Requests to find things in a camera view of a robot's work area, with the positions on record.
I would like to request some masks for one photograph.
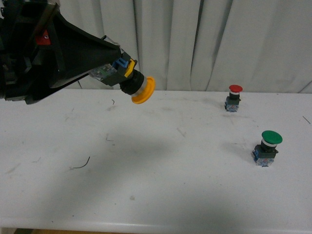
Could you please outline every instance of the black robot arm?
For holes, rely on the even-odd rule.
[[[90,75],[143,103],[155,81],[108,37],[94,37],[67,22],[58,0],[2,0],[0,98],[32,104]]]

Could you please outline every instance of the white table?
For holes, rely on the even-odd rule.
[[[312,95],[62,90],[0,100],[0,226],[312,233]],[[251,152],[283,136],[270,167]],[[88,164],[83,166],[88,157]]]

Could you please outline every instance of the curtain fold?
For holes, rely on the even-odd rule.
[[[137,59],[158,90],[228,91],[236,83],[248,92],[312,93],[310,0],[60,2],[68,21]]]

